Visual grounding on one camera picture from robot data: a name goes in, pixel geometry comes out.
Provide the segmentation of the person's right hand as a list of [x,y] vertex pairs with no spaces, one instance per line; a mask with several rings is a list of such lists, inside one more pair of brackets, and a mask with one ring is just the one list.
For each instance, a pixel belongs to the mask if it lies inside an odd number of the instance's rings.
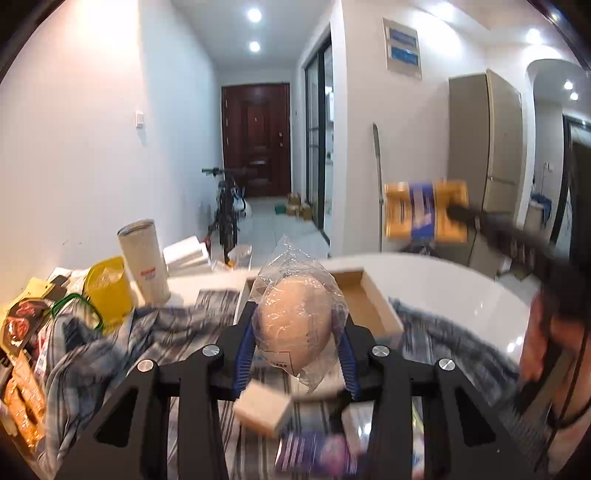
[[545,290],[534,297],[525,334],[520,372],[534,404],[549,408],[560,429],[590,426],[590,329],[561,317]]

